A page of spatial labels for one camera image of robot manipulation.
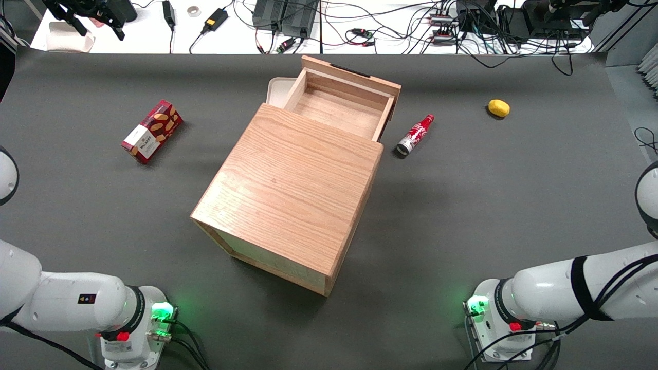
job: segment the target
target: red button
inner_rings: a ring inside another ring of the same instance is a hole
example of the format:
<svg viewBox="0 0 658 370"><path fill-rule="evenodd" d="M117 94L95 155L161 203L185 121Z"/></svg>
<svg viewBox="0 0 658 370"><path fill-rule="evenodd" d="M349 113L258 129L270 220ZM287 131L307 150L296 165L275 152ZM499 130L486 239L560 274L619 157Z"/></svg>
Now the red button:
<svg viewBox="0 0 658 370"><path fill-rule="evenodd" d="M129 332L120 332L116 335L116 340L118 340L119 342L125 342L128 340L129 337L130 337Z"/></svg>

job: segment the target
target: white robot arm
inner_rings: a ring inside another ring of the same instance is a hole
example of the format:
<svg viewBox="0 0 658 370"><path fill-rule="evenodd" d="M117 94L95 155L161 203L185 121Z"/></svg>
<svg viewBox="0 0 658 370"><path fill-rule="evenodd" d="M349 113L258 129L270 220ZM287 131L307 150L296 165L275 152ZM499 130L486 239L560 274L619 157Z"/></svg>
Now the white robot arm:
<svg viewBox="0 0 658 370"><path fill-rule="evenodd" d="M658 238L658 162L640 176L635 191L638 211L649 232ZM481 282L465 302L473 334L484 349L484 361L528 360L535 330L544 321L615 320L658 317L658 242L623 250L549 263L517 272L508 279ZM622 269L632 266L627 273ZM597 304L609 283L634 270L614 294ZM512 332L519 335L502 340Z"/></svg>
<svg viewBox="0 0 658 370"><path fill-rule="evenodd" d="M17 185L16 163L0 147L0 205ZM175 316L158 288L97 273L48 273L32 254L0 240L0 331L96 330L108 368L149 370Z"/></svg>

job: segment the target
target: red snack box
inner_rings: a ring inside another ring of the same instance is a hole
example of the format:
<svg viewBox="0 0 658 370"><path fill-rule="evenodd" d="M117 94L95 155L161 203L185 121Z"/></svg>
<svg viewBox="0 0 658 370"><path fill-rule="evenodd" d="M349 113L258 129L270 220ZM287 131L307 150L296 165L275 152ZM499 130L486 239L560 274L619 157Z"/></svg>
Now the red snack box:
<svg viewBox="0 0 658 370"><path fill-rule="evenodd" d="M149 115L124 139L121 146L135 157L137 162L145 165L182 123L183 119L176 108L167 100L160 100Z"/></svg>

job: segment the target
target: green led light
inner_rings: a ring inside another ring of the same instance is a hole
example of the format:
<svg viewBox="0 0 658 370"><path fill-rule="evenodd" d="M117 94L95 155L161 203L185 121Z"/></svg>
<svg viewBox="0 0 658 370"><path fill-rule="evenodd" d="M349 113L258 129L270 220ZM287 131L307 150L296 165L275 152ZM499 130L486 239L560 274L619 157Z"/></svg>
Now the green led light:
<svg viewBox="0 0 658 370"><path fill-rule="evenodd" d="M482 315L487 307L489 307L489 298L485 296L473 296L468 300L466 305L473 315Z"/></svg>
<svg viewBox="0 0 658 370"><path fill-rule="evenodd" d="M151 306L151 317L157 320L168 320L174 316L174 306L168 302L156 303Z"/></svg>

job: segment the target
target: tape roll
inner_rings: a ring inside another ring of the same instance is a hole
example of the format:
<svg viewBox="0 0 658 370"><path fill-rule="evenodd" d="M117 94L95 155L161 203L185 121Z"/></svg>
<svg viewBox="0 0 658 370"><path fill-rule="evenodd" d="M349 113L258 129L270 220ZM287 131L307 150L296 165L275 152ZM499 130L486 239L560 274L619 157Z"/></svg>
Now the tape roll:
<svg viewBox="0 0 658 370"><path fill-rule="evenodd" d="M199 7L189 7L188 15L192 18L196 18L201 15L201 10L199 10Z"/></svg>

